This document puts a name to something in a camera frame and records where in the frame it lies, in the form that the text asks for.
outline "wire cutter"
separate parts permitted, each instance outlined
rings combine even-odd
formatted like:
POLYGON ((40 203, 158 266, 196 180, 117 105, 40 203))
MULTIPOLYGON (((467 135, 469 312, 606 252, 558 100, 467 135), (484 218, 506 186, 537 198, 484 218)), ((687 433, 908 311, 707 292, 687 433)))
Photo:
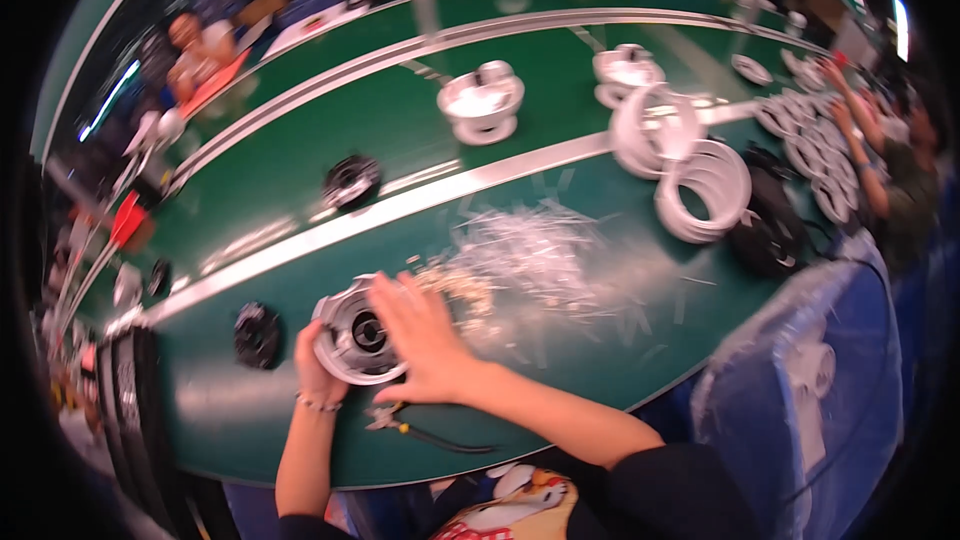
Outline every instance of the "wire cutter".
POLYGON ((366 428, 368 430, 396 428, 401 434, 405 434, 411 438, 416 438, 417 440, 429 442, 438 448, 441 448, 445 451, 450 451, 452 453, 484 455, 486 453, 491 453, 495 449, 493 446, 464 446, 463 444, 456 444, 443 438, 438 438, 432 433, 428 433, 422 429, 417 429, 406 422, 398 421, 394 417, 394 414, 406 406, 406 402, 397 402, 393 406, 378 406, 376 408, 364 409, 363 413, 373 418, 373 423, 367 424, 366 428))

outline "green workbench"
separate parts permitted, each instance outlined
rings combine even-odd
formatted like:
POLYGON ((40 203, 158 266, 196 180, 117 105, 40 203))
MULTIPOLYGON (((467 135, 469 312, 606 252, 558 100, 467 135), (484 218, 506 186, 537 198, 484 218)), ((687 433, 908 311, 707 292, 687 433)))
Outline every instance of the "green workbench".
MULTIPOLYGON (((450 25, 447 18, 457 25, 498 17, 490 10, 491 1, 438 0, 440 16, 445 26, 450 25)), ((617 1, 585 0, 577 6, 617 6, 617 1)), ((685 5, 684 0, 630 1, 630 6, 647 1, 643 5, 652 8, 685 5)), ((710 1, 720 5, 727 0, 710 1)), ((534 3, 538 9, 571 8, 570 0, 534 3)), ((293 80, 362 54, 356 51, 373 50, 376 31, 393 27, 377 18, 404 5, 356 19, 259 67, 254 72, 258 85, 247 100, 269 101, 270 84, 278 84, 272 86, 273 93, 282 92, 283 85, 299 83, 293 80), (356 38, 367 34, 371 43, 357 47, 356 38), (314 64, 310 71, 304 71, 306 63, 314 64), (270 76, 284 81, 268 82, 270 76)), ((710 10, 708 5, 695 6, 710 10)), ((409 18, 406 25, 412 25, 409 18)), ((769 38, 665 23, 606 24, 590 31, 608 47, 642 44, 674 90, 704 93, 714 102, 748 102, 793 87, 780 56, 787 44, 769 38), (774 75, 774 83, 758 88, 739 77, 730 67, 733 53, 756 59, 774 75)), ((382 46, 396 39, 379 40, 382 46)), ((798 57, 807 53, 794 45, 789 48, 798 57)), ((726 333, 762 306, 778 285, 747 275, 724 242, 694 246, 668 234, 654 212, 655 184, 623 171, 610 154, 594 151, 556 166, 543 165, 571 147, 594 146, 601 138, 597 133, 607 128, 611 112, 594 99, 592 57, 590 47, 565 28, 495 37, 417 57, 451 76, 504 59, 523 80, 526 93, 516 132, 485 147, 465 146, 453 138, 436 106, 436 82, 403 66, 381 68, 253 130, 154 210, 156 229, 150 241, 122 259, 144 271, 156 259, 168 259, 172 277, 185 286, 172 297, 144 301, 158 333, 163 414, 178 466, 218 479, 273 483, 297 389, 290 359, 296 331, 306 325, 317 300, 347 288, 354 276, 377 270, 395 274, 408 268, 407 260, 414 255, 426 259, 447 249, 450 226, 463 221, 464 197, 450 190, 458 175, 496 179, 505 164, 527 163, 535 160, 531 155, 539 155, 536 170, 542 172, 546 188, 573 170, 569 187, 558 195, 563 206, 598 220, 618 214, 600 226, 605 247, 583 260, 589 279, 615 290, 606 296, 618 315, 585 331, 568 319, 544 316, 533 305, 517 303, 515 314, 497 323, 501 331, 495 338, 473 339, 474 350, 484 358, 548 385, 629 409, 689 376, 726 333), (375 207, 382 211, 408 204, 432 192, 433 185, 438 192, 443 189, 442 200, 406 216, 388 217, 383 224, 366 225, 376 209, 338 216, 326 212, 321 200, 327 170, 354 152, 376 158, 386 181, 438 164, 454 166, 423 182, 429 186, 381 196, 375 207), (351 226, 357 231, 343 235, 344 227, 351 226), (286 256, 288 250, 292 257, 286 256), (234 320, 251 300, 276 310, 286 328, 282 358, 270 371, 248 369, 234 358, 234 320), (685 315, 678 316, 679 302, 685 315), (640 318, 648 321, 649 333, 640 318)), ((213 126, 207 134, 215 133, 210 132, 217 128, 212 122, 207 121, 213 126)), ((780 150, 750 118, 710 131, 736 150, 750 140, 780 150)), ((788 191, 803 217, 819 219, 805 184, 791 183, 788 191)), ((470 204, 501 210, 518 203, 533 207, 544 198, 531 175, 469 196, 470 204)), ((683 197, 692 212, 702 211, 692 193, 683 197)), ((80 316, 98 327, 121 315, 111 303, 114 278, 113 268, 104 270, 80 305, 80 316)), ((375 391, 354 388, 340 412, 334 486, 432 480, 509 461, 546 445, 524 429, 451 405, 415 405, 404 417, 439 436, 494 444, 497 451, 452 454, 390 430, 367 431, 369 418, 362 410, 375 391)))

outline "bracelet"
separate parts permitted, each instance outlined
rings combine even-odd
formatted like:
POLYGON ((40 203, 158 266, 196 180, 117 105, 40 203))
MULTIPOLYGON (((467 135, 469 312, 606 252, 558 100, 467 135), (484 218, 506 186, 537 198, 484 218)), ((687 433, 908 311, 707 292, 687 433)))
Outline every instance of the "bracelet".
POLYGON ((296 402, 319 414, 335 414, 340 411, 340 408, 344 405, 342 402, 334 402, 332 404, 320 404, 319 402, 313 402, 304 396, 304 393, 300 391, 296 392, 296 402))

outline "green table surface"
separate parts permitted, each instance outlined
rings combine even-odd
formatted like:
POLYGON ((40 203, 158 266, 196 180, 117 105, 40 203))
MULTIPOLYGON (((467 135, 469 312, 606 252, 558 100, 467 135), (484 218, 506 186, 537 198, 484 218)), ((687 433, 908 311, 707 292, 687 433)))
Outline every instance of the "green table surface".
MULTIPOLYGON (((442 29, 474 24, 503 17, 498 7, 503 0, 436 0, 442 29)), ((537 13, 558 9, 636 7, 671 9, 730 17, 734 0, 527 0, 520 13, 537 13)), ((786 18, 777 13, 760 11, 757 24, 770 30, 784 31, 786 18)), ((413 3, 400 2, 354 19, 322 35, 301 43, 271 58, 255 70, 253 60, 235 85, 219 94, 190 120, 186 141, 175 146, 169 156, 182 162, 199 146, 224 131, 260 105, 351 59, 383 49, 418 35, 413 3)))

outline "cartoon print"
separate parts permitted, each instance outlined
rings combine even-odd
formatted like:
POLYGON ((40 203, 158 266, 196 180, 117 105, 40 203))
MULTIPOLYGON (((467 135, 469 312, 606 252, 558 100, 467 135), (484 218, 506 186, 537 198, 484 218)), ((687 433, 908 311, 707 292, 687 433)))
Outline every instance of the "cartoon print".
POLYGON ((433 540, 566 538, 577 488, 567 477, 533 465, 511 464, 487 472, 499 478, 493 499, 462 510, 433 540))

